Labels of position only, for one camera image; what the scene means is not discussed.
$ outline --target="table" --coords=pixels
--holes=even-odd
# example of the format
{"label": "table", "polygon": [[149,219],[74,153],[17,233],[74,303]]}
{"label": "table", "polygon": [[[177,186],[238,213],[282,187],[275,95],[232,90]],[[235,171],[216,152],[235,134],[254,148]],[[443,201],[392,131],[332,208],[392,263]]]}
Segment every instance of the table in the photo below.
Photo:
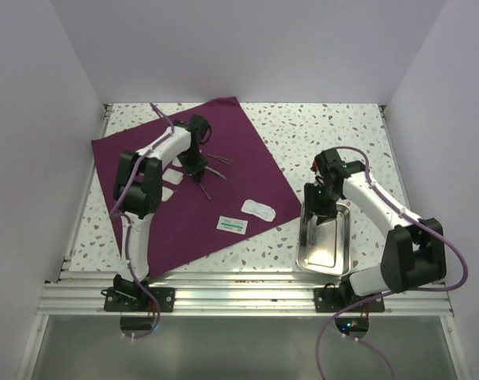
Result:
{"label": "table", "polygon": [[[159,104],[169,115],[197,105]],[[309,167],[314,156],[321,150],[347,145],[365,151],[379,184],[405,203],[376,104],[241,103],[241,106],[299,200],[303,199],[304,184],[313,181]],[[154,118],[156,115],[148,104],[114,104],[105,135]],[[340,154],[345,161],[358,157],[353,152]],[[351,211],[350,254],[354,272],[379,263],[384,237],[356,205],[344,202]],[[295,219],[172,272],[300,272],[295,263],[298,229],[299,220]],[[120,251],[96,173],[70,255],[69,270],[72,272],[115,272],[120,265]]]}

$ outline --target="maroon fabric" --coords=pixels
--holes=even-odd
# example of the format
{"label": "maroon fabric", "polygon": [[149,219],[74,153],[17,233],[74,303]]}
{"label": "maroon fabric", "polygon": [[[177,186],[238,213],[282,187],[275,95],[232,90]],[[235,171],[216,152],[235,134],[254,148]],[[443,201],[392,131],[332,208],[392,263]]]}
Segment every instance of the maroon fabric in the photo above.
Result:
{"label": "maroon fabric", "polygon": [[[202,184],[189,177],[178,185],[164,182],[175,190],[162,202],[151,223],[148,262],[150,275],[157,276],[210,253],[238,243],[295,219],[301,205],[274,158],[234,97],[219,98],[171,116],[172,120],[189,120],[204,116],[213,128],[208,144],[201,146],[205,155],[216,154],[234,160],[233,165],[205,156],[209,165],[226,176],[226,180],[206,171]],[[109,210],[114,205],[112,190],[120,154],[137,150],[153,142],[165,130],[163,121],[155,120],[92,141],[97,174]],[[168,168],[183,171],[171,165]],[[273,222],[265,222],[241,212],[245,200],[267,204],[276,210]],[[216,229],[219,216],[248,220],[245,235]],[[121,243],[121,222],[112,221],[116,241]]]}

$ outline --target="metal tray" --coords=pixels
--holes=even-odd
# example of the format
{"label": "metal tray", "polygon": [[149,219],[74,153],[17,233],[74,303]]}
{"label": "metal tray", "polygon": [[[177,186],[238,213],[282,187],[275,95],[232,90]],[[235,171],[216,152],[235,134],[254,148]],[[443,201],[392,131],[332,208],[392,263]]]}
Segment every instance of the metal tray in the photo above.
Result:
{"label": "metal tray", "polygon": [[317,217],[304,223],[302,204],[297,265],[310,272],[344,276],[350,272],[350,210],[337,204],[337,218],[317,226]]}

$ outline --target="white wall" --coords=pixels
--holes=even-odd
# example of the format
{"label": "white wall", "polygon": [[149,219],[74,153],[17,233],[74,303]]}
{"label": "white wall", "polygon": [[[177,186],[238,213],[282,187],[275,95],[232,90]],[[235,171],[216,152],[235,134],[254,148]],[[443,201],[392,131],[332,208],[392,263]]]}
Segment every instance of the white wall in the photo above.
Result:
{"label": "white wall", "polygon": [[[479,379],[479,0],[447,1],[387,116],[410,204],[438,218],[469,263],[450,299]],[[449,283],[461,275],[452,259]]]}
{"label": "white wall", "polygon": [[52,0],[103,102],[385,104],[444,0]]}
{"label": "white wall", "polygon": [[0,379],[14,378],[82,194],[101,104],[46,0],[0,0]]}

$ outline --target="terrazzo tabletop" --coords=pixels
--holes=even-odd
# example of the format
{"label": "terrazzo tabletop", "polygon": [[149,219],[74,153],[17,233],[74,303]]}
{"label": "terrazzo tabletop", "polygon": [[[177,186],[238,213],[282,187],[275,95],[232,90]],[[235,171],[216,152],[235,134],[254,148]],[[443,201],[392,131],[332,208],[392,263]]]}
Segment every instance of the terrazzo tabletop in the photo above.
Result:
{"label": "terrazzo tabletop", "polygon": [[[171,115],[199,104],[158,105]],[[347,145],[356,146],[368,154],[376,180],[405,204],[376,104],[241,103],[241,106],[300,201],[303,201],[304,184],[314,180],[309,169],[314,156],[324,149]],[[155,118],[147,103],[114,104],[105,136]],[[345,161],[359,159],[358,154],[346,150],[340,155]],[[350,208],[352,271],[378,264],[383,253],[383,236],[355,204],[347,200],[343,202]],[[299,218],[173,272],[300,272],[295,263],[298,232]],[[70,271],[116,272],[120,266],[120,251],[96,173],[70,255]]]}

